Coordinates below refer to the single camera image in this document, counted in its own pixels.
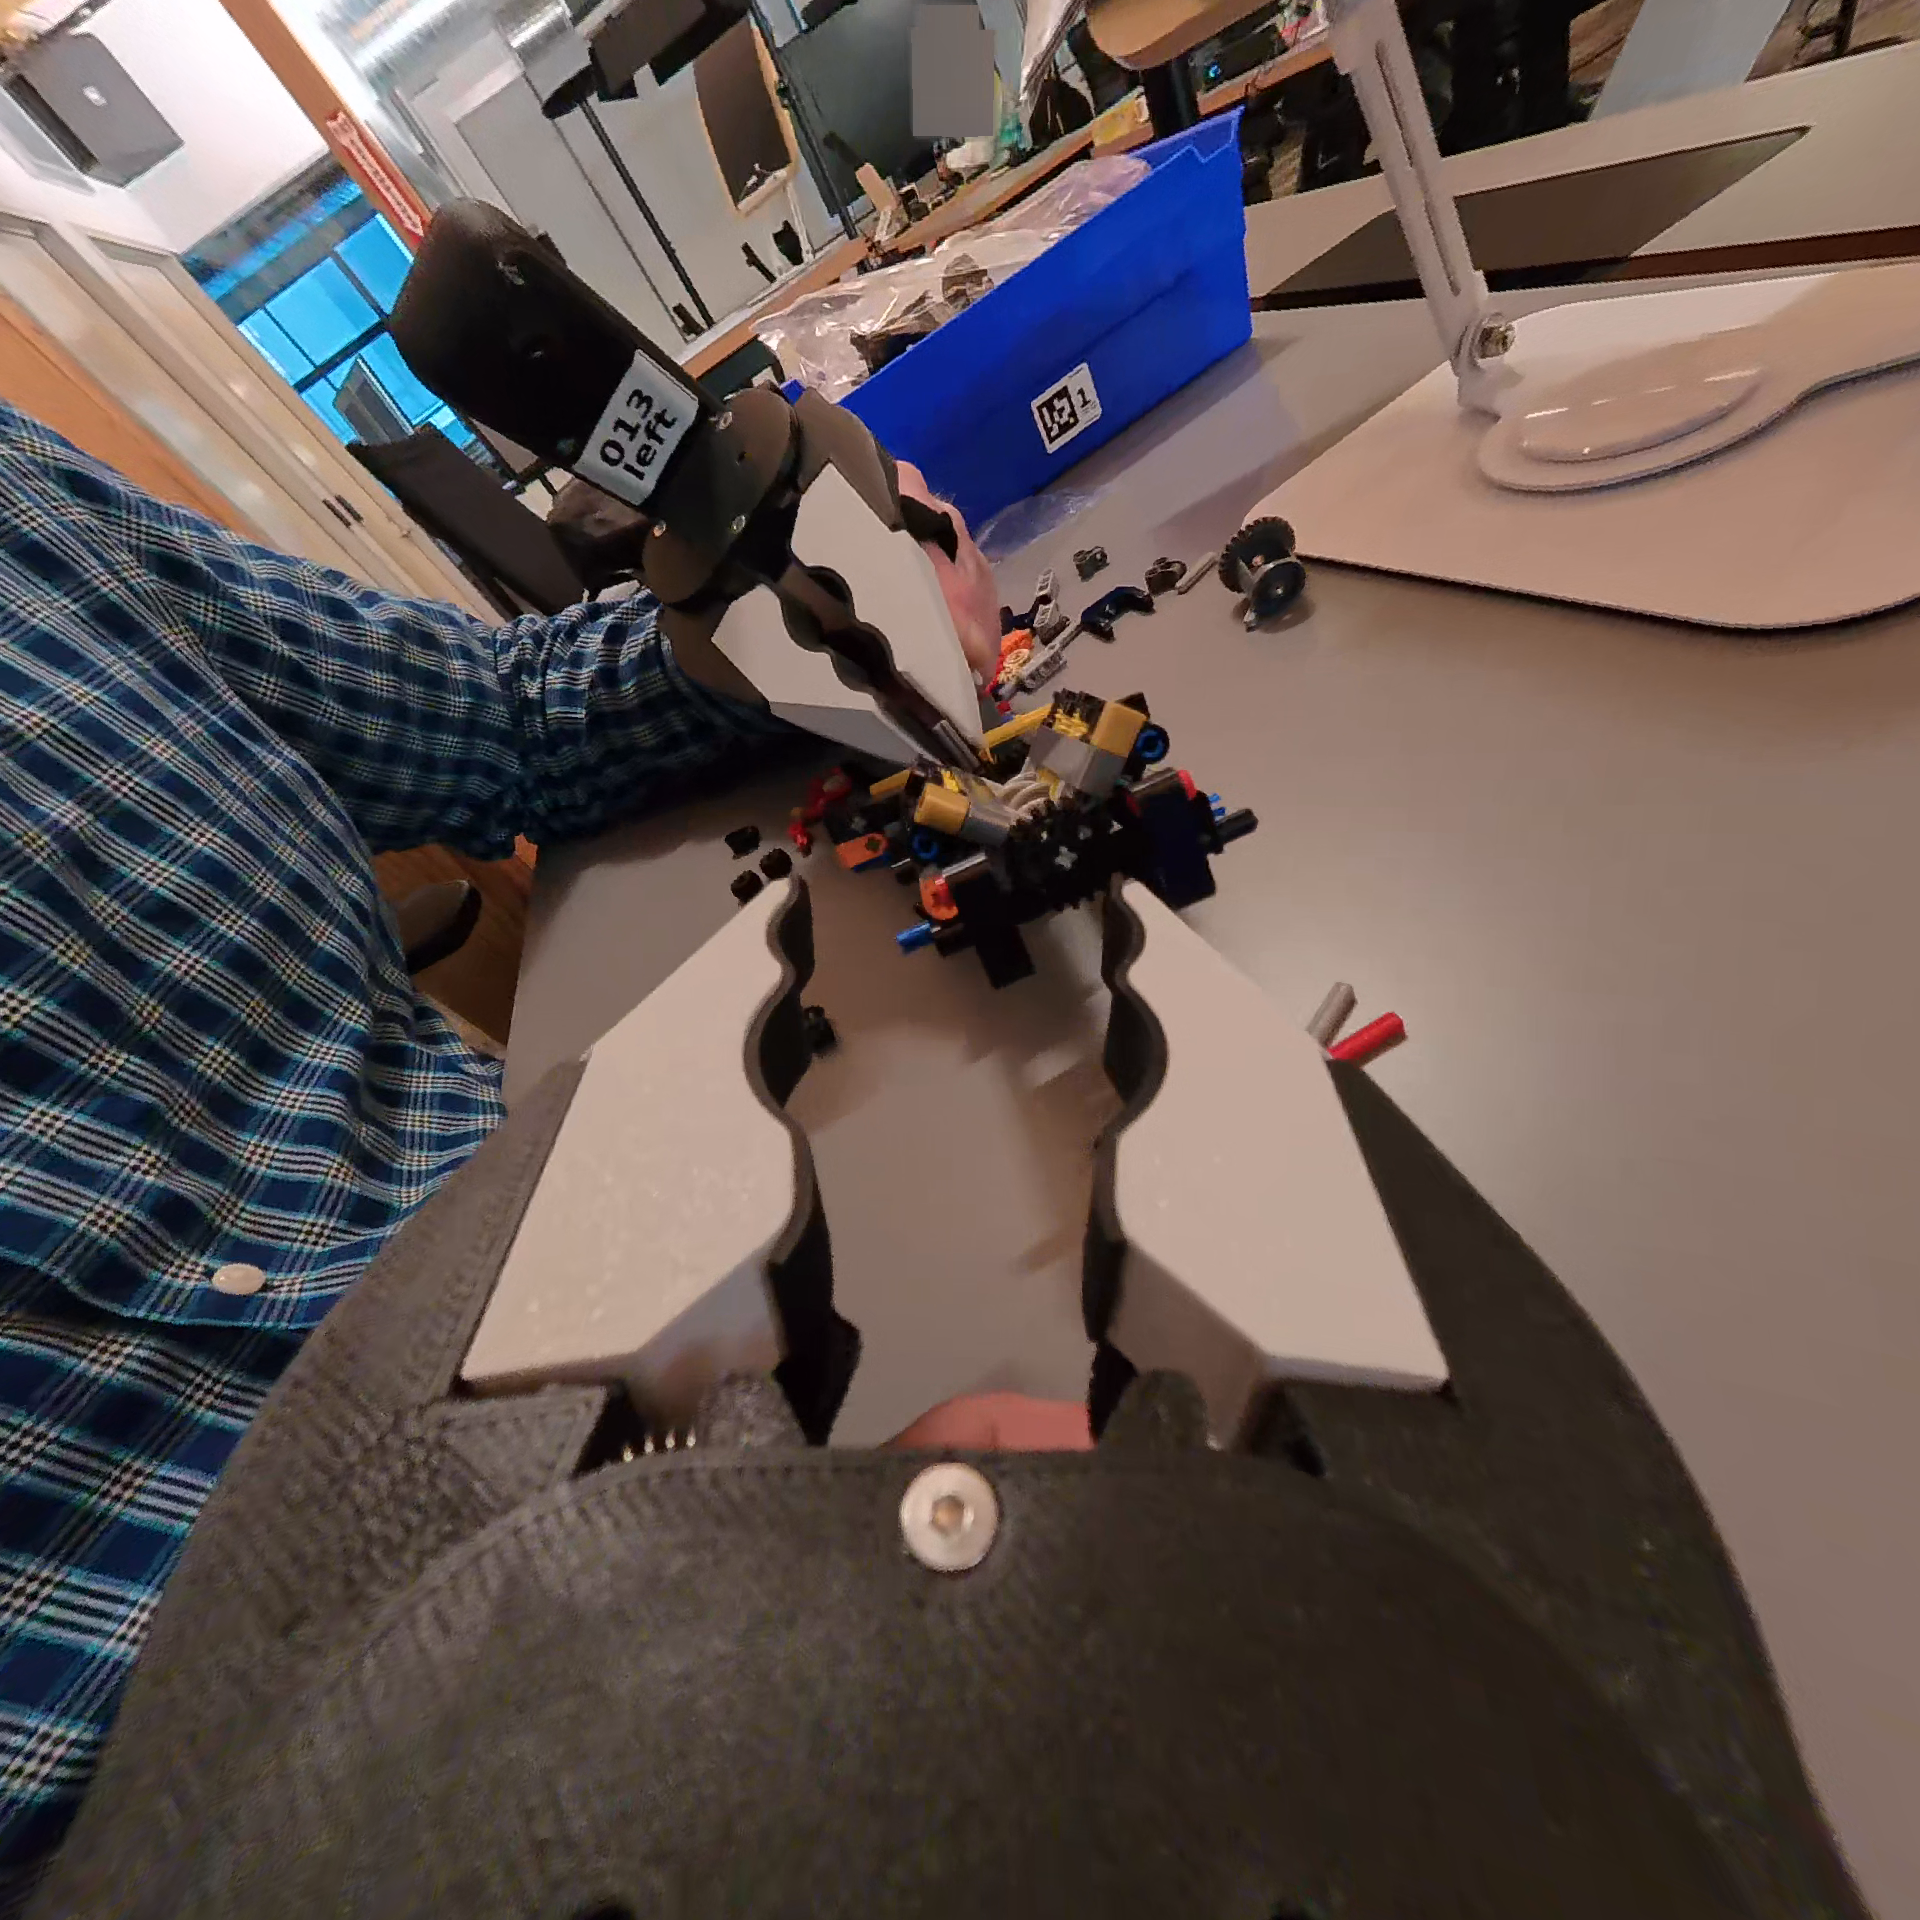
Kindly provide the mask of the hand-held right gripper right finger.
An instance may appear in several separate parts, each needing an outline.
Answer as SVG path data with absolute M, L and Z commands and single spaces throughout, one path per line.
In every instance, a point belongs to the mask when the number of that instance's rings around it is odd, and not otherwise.
M 1444 1388 L 1325 1051 L 1139 879 L 1103 903 L 1099 968 L 1120 1107 L 1083 1251 L 1092 1430 L 1157 1371 L 1215 1443 L 1248 1440 L 1281 1384 Z

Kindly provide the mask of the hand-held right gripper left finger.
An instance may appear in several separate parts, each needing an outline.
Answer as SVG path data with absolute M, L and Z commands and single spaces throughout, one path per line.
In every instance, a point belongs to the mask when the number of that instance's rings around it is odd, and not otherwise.
M 823 1446 L 859 1333 L 833 1294 L 810 1140 L 804 879 L 769 883 L 543 1092 L 545 1164 L 461 1362 L 474 1395 L 610 1384 L 650 1432 L 689 1430 L 730 1376 L 781 1388 Z

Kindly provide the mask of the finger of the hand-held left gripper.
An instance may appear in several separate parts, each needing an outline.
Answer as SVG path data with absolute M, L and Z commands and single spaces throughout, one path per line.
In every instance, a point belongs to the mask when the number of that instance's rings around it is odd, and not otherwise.
M 978 752 L 973 668 L 923 544 L 831 464 L 800 493 L 789 550 L 786 602 L 836 676 L 921 752 Z
M 843 684 L 816 626 L 778 588 L 755 588 L 722 614 L 714 650 L 771 712 L 796 728 L 875 758 L 962 758 L 970 752 L 921 752 L 874 703 Z

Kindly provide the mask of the partly built lego vehicle chassis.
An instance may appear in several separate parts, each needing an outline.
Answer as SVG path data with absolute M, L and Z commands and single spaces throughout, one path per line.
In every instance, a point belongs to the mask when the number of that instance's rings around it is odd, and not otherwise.
M 900 954 L 971 954 L 992 987 L 1033 976 L 1024 930 L 1133 879 L 1172 910 L 1217 892 L 1215 861 L 1259 818 L 1183 767 L 1143 693 L 1063 690 L 981 740 L 976 767 L 917 758 L 882 776 L 843 760 L 792 814 L 796 853 L 900 885 Z

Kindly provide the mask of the person's left forearm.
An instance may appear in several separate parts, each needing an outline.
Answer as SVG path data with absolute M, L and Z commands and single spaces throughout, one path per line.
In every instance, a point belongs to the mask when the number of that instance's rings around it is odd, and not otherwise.
M 505 858 L 522 839 L 584 839 L 794 739 L 692 678 L 634 602 L 508 626 L 383 602 L 361 639 L 312 757 L 378 850 Z

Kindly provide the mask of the dark grey lego gear assembly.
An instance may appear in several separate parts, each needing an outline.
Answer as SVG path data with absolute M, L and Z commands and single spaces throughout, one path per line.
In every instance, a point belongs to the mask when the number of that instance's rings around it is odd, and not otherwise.
M 1223 544 L 1217 576 L 1237 596 L 1248 632 L 1290 612 L 1307 586 L 1293 528 L 1277 515 L 1248 518 Z

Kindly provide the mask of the person's left hand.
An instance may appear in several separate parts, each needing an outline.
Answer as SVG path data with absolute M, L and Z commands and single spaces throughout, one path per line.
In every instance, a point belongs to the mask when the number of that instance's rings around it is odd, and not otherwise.
M 923 541 L 928 562 L 936 570 L 970 671 L 976 684 L 989 686 L 1001 659 L 999 586 L 964 518 L 946 504 L 940 508 L 940 515 L 952 526 L 954 554 L 948 555 L 940 541 Z

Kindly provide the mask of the black office chair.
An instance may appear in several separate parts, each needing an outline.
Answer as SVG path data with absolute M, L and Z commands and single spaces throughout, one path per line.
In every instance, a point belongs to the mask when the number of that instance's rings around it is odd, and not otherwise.
M 495 610 L 552 618 L 592 602 L 546 522 L 436 427 L 383 444 L 355 438 L 347 452 L 450 554 Z

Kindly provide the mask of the clear plastic bag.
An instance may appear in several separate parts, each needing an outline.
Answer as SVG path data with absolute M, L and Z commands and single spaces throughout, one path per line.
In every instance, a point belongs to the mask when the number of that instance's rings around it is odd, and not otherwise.
M 784 378 L 831 399 L 921 343 L 1035 262 L 1147 175 L 1140 154 L 1079 159 L 1020 205 L 932 252 L 804 295 L 760 325 Z

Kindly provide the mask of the wood framed mirror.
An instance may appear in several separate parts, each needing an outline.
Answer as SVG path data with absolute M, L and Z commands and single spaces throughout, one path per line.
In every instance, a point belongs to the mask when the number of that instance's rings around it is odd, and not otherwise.
M 800 172 L 800 140 L 778 99 L 778 68 L 755 13 L 727 26 L 692 61 L 708 148 L 733 213 L 773 205 Z

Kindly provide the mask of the blue bin with square tag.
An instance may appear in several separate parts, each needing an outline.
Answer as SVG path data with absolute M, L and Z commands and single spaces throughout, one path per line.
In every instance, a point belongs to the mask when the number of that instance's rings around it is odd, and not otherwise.
M 1139 154 L 1131 192 L 835 399 L 973 526 L 1252 333 L 1240 115 Z M 786 398 L 802 390 L 786 379 Z

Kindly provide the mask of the blue plaid shirt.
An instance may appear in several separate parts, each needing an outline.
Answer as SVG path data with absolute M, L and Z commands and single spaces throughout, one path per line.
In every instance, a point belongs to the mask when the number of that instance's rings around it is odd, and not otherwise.
M 260 1402 L 500 1116 L 371 850 L 515 839 L 516 639 L 5 406 L 5 1912 Z

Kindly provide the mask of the grey wall box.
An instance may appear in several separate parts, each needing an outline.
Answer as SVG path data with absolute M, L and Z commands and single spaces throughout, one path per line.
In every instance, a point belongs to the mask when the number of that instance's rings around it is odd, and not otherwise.
M 20 45 L 5 66 L 5 93 L 98 184 L 133 184 L 185 148 L 151 95 L 87 32 Z

